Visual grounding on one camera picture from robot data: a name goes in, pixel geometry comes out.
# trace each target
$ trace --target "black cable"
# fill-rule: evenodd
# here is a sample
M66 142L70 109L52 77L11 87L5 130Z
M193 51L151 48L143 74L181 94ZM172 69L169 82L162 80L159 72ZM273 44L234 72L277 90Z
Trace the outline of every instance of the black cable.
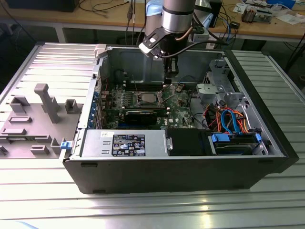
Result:
M290 68L294 65L294 63L297 61L297 59L299 59L299 57L303 54L304 51L305 51L305 43L301 46L299 51L293 56L291 61L287 64L287 66L285 68L286 73L289 72Z
M31 38L31 40L34 43L36 43L36 40L28 33L28 31L26 31L26 29L7 11L7 9L4 7L1 0L0 0L0 4L1 4L2 8L4 9L4 11L10 16L10 18L12 18L23 29L23 31Z
M195 79L195 77L193 77L192 75L184 75L184 76L182 76L182 77L179 79L178 83L181 83L181 80L182 80L184 77L190 77L190 78L192 78L195 82L197 82L197 80Z
M284 45L290 50L290 51L294 51L293 49L291 49L289 46L288 46L288 44L286 43L286 42L283 42L284 43Z
M195 14L195 12L194 12L193 16L194 16L195 20L197 21L197 23L198 23L199 25L201 25L202 27L204 27L203 24L201 23L201 21L199 20L199 18L197 17L197 15ZM226 42L222 41L219 37L217 37L216 35L214 35L212 32L210 32L209 30L208 30L208 32L209 32L209 34L210 34L212 37L214 37L217 41L221 42L223 45L227 45Z
M129 8L128 8L128 11L127 11L127 26L126 26L126 31L125 31L125 44L126 45L127 45L127 31L128 31L128 28L129 28L130 20L132 19L132 16L133 16L132 2L133 2L133 0L131 1L130 5L129 5Z
M125 31L125 44L126 45L127 45L127 31L128 31L128 28L129 28L129 22L130 22L130 20L128 20L128 22L127 22L126 31Z
M95 8L96 6L99 6L99 5L106 5L106 4L109 4L109 3L112 3L114 0L110 0L109 2L104 2L104 3L98 3L98 4L95 4L93 6L93 8Z
M139 33L139 35L138 35L138 38L137 38L137 45L139 45L140 36L141 36L141 34L142 34L142 32L143 32L145 26L146 26L146 0L144 0L144 25L143 25L143 27L141 28L140 33Z
M176 52L176 53L174 53L174 54L172 54L172 55L167 55L167 56L162 56L162 55L161 55L161 56L159 56L159 57L160 57L160 58L171 58L171 57L174 57L174 56L176 56L176 55L179 55L179 54L185 52L186 50L189 50L190 48L192 48L192 47L194 47L194 46L196 46L196 45L198 45L198 44L206 44L206 43L219 44L218 41L197 42L197 43L193 43L193 44L191 44L191 45L185 47L184 49L182 49L182 50L180 50L180 51L178 51L178 52Z
M100 11L105 11L105 10L110 10L114 7L118 7L118 6L122 6L122 5L125 5L125 4L128 4L129 1L125 2L125 3L122 3L122 4L118 4L118 5L115 5L115 6L111 6L109 8L105 8L105 9L101 9L101 10L88 10L88 9L85 9L83 7L81 7L81 4L84 3L86 0L82 0L80 3L79 3L79 7L80 9L84 10L84 11L87 11L87 12L100 12Z
M289 71L290 67L292 66L292 65L290 64L290 61L292 60L293 55L295 54L297 48L298 48L298 47L300 46L300 44L302 43L302 40L304 39L304 37L305 37L305 32L304 32L304 35L303 35L303 37L301 38L300 42L297 44L295 50L292 52L292 54L290 55L290 57L289 57L289 59L288 59L288 61L287 61L287 65L286 65L286 67L285 67L285 72L286 72L286 73Z
M292 44L289 44L288 42L284 42L285 44L287 44L287 45L289 45L289 46L291 46L291 47L293 47L294 49L296 48L296 46L294 46L294 45L292 45Z
M189 109L190 109L191 116L194 118L194 120L196 120L198 123L200 123L200 125L203 126L203 123L200 122L200 121L195 117L195 115L197 115L197 114L193 114L193 113L192 113L192 110L191 110L191 101L192 101L192 97L193 97L193 94L195 93L195 91L196 91L196 88L193 90L193 93L192 93L192 95L191 95L191 98L190 98L190 101L189 101Z
M134 35L134 24L135 24L135 0L133 0L133 24L132 24L132 45L133 45L133 35Z

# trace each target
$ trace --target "blue cable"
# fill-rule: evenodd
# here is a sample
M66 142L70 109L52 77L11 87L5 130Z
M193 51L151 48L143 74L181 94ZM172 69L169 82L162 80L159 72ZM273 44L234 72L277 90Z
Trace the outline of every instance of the blue cable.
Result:
M231 35L231 29L230 29L230 26L229 26L229 23L228 23L228 21L226 20L226 19L224 19L224 18L221 18L226 24L227 24L227 28L228 28L228 36L227 36L227 41L228 41L228 38L230 37L230 35Z
M231 135L233 134L231 130L229 130L226 126L225 126L225 123L224 123L224 115L226 112L230 112L231 115L232 115L232 122L233 122L233 126L234 126L234 130L237 132L237 133L241 133L240 129L239 129L239 126L237 125L237 121L236 121L236 117L233 113L233 111L230 111L230 110L224 110L223 113L221 114L221 125L223 126L223 128L228 131Z

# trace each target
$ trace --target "slotted metal surface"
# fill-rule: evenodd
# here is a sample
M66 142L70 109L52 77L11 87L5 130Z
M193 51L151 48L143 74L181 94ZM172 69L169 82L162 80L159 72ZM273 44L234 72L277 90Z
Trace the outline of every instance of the slotted metal surface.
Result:
M0 127L12 111L9 103L14 96L24 95L29 103L41 103L34 93L38 83L47 83L49 95L55 96L58 103L75 99L84 104L96 64L94 48L94 44L45 43L36 46L0 105Z
M294 150L299 156L303 155L305 153L304 95L271 57L264 56L261 52L243 51L234 51L234 55Z
M270 67L268 59L261 56L255 53L259 59L256 62ZM291 88L286 80L279 82L268 85L279 90ZM260 81L253 83L257 89L267 85ZM264 100L279 117L291 117L290 108L293 115L304 110L301 100L293 100L292 104L276 98ZM0 209L3 210L0 218L25 221L41 229L65 225L114 229L304 228L304 126L282 124L282 130L300 160L282 174L268 175L250 190L85 195L57 159L0 160Z

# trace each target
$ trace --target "power supply label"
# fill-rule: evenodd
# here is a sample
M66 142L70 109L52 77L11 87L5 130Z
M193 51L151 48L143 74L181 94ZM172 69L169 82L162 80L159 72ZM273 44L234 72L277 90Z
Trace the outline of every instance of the power supply label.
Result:
M145 135L113 135L112 156L145 156Z

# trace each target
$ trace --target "wire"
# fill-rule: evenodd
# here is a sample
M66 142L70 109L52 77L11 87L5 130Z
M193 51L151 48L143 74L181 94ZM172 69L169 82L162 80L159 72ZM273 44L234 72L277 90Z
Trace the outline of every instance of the wire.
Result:
M82 0L80 3L79 3L79 7L80 9L84 10L84 11L87 11L87 12L100 12L100 11L105 11L105 10L110 10L112 8L115 8L115 7L118 7L118 6L122 6L122 5L125 5L125 4L128 4L129 1L125 2L125 3L122 3L122 4L118 4L118 5L115 5L115 6L111 6L111 7L108 7L108 8L105 8L105 9L101 9L101 10L88 10L88 9L85 9L81 6L82 3L84 3L86 0Z
M91 9L92 9L92 10L98 10L98 9L96 8L97 6L99 6L99 5L104 5L104 4L109 4L109 3L113 2L113 1L114 1L114 0L110 0L109 2L98 3L98 4L93 5L92 0L90 0ZM95 13L95 14L97 14L97 15L100 15L100 16L103 16L103 17L105 17L105 18L108 18L108 16L105 14L105 13L107 13L107 11L104 11L103 13L100 13L100 12L93 12L93 13Z
M192 101L192 97L193 97L193 94L195 93L195 91L196 91L196 88L193 90L192 95L191 95L191 98L190 98L190 101L189 101L190 113L191 113L192 117L194 118L194 120L196 120L198 123L200 123L202 126L204 126L203 123L200 122L200 121L195 117L195 114L193 114L193 113L192 113L192 110L191 110L191 101Z
M198 45L198 44L206 44L206 43L219 44L218 41L197 42L197 43L193 43L193 44L191 44L191 45L185 47L184 49L182 49L182 50L180 50L180 51L178 51L178 52L176 52L176 53L174 53L174 54L172 54L172 55L167 55L167 56L160 55L159 57L160 57L160 58L171 58L171 57L174 57L174 56L176 56L176 55L179 55L179 54L181 54L181 53L183 53L183 52L189 50L190 48L192 48L192 47L194 47L194 46L196 46L196 45Z
M296 46L292 45L292 44L289 44L288 42L284 42L286 44L288 44L289 46L293 47L293 48L296 48Z
M228 36L227 36L226 40L228 41L228 39L230 38L230 34L231 34L231 29L230 29L229 23L226 19L224 19L222 17L220 19L222 19L227 24Z
M291 49L291 48L288 46L288 43L286 43L286 42L283 42L283 43L284 43L284 45L285 45L290 51L294 52L294 50Z
M233 126L234 126L234 129L237 133L240 133L240 129L236 123L236 117L234 115L234 112L232 110L224 110L223 113L221 114L221 124L223 126L223 128L228 131L229 133L232 133L226 126L225 126L225 123L224 123L224 115L226 112L230 112L231 113L231 116L232 116L232 122L233 122Z
M141 36L141 33L143 32L145 26L146 26L146 0L144 0L144 25L139 32L139 35L138 35L138 38L137 38L137 45L140 44L140 42L139 42L140 41L140 36Z
M197 82L197 80L195 79L195 77L193 77L192 75L184 75L184 76L182 76L182 77L179 79L179 82L178 82L178 83L181 83L181 80L182 80L184 77L190 77L190 78L192 78L195 82Z
M291 66L294 64L294 61L293 60L296 60L294 54L296 52L296 50L298 49L298 47L300 46L300 44L302 43L302 40L304 39L305 37L305 32L304 32L304 35L303 37L301 38L300 42L298 43L298 45L296 46L295 50L292 52L292 54L290 55L289 59L288 59L288 62L287 62L287 65L285 67L285 72L289 72Z
M135 0L133 0L133 22L132 22L132 45L133 45L133 36L134 36L134 24L135 24Z
M244 130L245 130L245 132L247 132L247 133L249 132L248 129L247 129L247 125L246 125L246 119L244 119Z
M0 4L4 11L9 15L10 18L12 18L22 29L23 31L31 38L31 40L36 43L36 40L26 31L26 29L7 11L7 9L4 7L3 2L0 0Z
M192 31L193 31L193 27L191 26L182 37L176 37L175 40L178 42L184 40Z
M129 23L130 23L130 20L127 21L127 26L126 26L126 31L125 31L125 44L127 45L127 31L128 31L128 28L129 28Z
M195 20L197 21L197 23L198 23L199 25L201 25L201 26L204 28L203 24L201 23L201 21L199 20L199 18L197 17L197 15L196 15L195 12L193 13L193 16L194 16ZM209 34L210 34L212 37L214 37L218 42L222 43L223 45L227 45L226 42L222 41L222 40L221 40L219 37L217 37L214 33L212 33L212 32L209 31L209 30L208 30L208 32L209 32Z

